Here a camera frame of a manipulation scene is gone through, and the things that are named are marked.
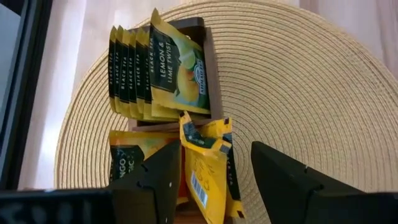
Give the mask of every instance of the beige woven mat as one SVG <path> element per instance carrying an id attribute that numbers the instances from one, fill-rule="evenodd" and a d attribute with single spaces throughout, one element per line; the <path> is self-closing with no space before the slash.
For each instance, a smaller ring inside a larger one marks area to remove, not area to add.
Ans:
<path id="1" fill-rule="evenodd" d="M 361 190 L 398 190 L 398 84 L 363 46 L 321 17 L 275 2 L 191 3 L 163 18 L 191 16 L 212 28 L 249 223 L 268 222 L 252 141 Z M 58 188 L 108 182 L 108 132 L 127 129 L 127 120 L 108 106 L 106 56 L 87 73 L 65 117 Z"/>

